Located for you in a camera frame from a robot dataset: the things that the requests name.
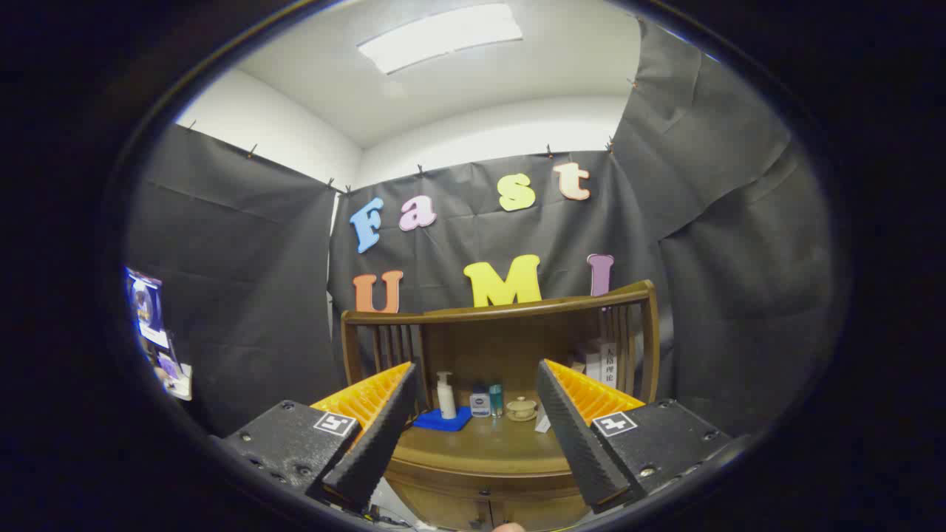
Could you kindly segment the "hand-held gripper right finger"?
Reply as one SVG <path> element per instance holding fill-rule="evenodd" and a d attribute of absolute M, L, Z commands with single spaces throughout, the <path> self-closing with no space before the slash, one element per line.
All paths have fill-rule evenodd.
<path fill-rule="evenodd" d="M 585 504 L 635 504 L 700 471 L 732 437 L 672 398 L 644 403 L 556 361 L 537 393 Z"/>

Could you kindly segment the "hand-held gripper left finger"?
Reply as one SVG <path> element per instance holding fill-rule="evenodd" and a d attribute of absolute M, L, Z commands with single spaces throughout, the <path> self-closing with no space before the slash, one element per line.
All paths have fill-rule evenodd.
<path fill-rule="evenodd" d="M 406 361 L 311 405 L 282 400 L 215 441 L 277 487 L 365 511 L 415 411 L 416 373 Z"/>

